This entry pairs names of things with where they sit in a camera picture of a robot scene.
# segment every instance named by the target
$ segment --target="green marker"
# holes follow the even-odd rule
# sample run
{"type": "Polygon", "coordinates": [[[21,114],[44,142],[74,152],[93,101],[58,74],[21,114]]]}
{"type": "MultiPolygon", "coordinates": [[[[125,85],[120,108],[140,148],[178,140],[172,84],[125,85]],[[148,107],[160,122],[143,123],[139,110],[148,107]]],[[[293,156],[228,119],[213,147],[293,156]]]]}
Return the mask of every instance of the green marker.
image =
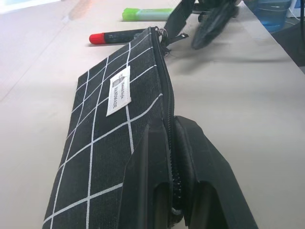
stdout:
{"type": "Polygon", "coordinates": [[[166,21],[173,9],[135,9],[126,8],[123,21],[166,21]]]}

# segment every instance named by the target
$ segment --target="zipper pull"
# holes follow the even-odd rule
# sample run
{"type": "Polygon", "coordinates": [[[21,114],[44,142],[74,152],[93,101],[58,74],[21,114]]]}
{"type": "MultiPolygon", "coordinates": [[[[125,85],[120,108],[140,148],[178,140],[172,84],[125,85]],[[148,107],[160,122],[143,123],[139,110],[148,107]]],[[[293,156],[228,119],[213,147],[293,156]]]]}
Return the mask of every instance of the zipper pull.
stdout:
{"type": "Polygon", "coordinates": [[[181,33],[179,36],[169,39],[166,29],[159,29],[158,27],[156,27],[156,31],[159,34],[159,41],[164,55],[169,54],[169,52],[171,51],[167,48],[168,45],[189,37],[189,35],[187,35],[186,33],[181,33]]]}

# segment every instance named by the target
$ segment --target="blue container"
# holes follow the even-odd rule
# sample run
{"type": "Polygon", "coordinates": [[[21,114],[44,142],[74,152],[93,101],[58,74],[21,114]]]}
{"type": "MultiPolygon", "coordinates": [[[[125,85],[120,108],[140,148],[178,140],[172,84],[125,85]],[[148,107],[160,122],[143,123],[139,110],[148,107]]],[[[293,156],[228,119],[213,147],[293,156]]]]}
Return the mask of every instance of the blue container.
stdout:
{"type": "Polygon", "coordinates": [[[269,32],[283,28],[291,0],[259,0],[254,14],[269,32]]]}
{"type": "Polygon", "coordinates": [[[249,10],[251,10],[253,13],[257,8],[258,0],[244,0],[244,3],[247,5],[249,10]]]}

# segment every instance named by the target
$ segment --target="zipper teeth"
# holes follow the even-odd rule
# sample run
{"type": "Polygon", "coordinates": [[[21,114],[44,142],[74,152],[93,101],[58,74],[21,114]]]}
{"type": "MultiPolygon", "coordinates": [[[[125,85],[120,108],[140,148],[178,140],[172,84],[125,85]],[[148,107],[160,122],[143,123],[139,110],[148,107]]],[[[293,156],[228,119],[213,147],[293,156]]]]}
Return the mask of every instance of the zipper teeth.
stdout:
{"type": "MultiPolygon", "coordinates": [[[[159,42],[158,38],[158,33],[159,31],[156,31],[156,39],[157,42],[159,42]]],[[[165,62],[161,57],[161,62],[163,65],[163,68],[166,68],[165,62]]],[[[168,129],[168,145],[170,149],[170,162],[171,162],[171,169],[172,169],[172,176],[173,176],[173,208],[175,210],[180,210],[181,209],[181,200],[182,200],[182,187],[181,187],[181,179],[179,176],[179,172],[177,169],[176,161],[174,159],[174,150],[173,150],[173,130],[172,130],[172,119],[173,119],[173,114],[172,114],[172,106],[174,107],[174,102],[173,102],[173,96],[172,96],[172,91],[173,89],[171,88],[169,79],[168,79],[168,74],[166,71],[164,71],[165,76],[166,76],[166,82],[167,82],[167,89],[168,89],[168,110],[167,110],[167,129],[168,129]]]]}

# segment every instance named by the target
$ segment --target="fabric label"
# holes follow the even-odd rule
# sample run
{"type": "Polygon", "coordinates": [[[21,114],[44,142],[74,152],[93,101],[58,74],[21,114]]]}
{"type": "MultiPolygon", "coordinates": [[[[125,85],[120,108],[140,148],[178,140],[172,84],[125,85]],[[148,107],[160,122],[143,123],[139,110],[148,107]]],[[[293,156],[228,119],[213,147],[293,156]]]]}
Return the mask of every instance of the fabric label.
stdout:
{"type": "Polygon", "coordinates": [[[106,117],[130,103],[130,66],[110,79],[108,108],[106,117]]]}

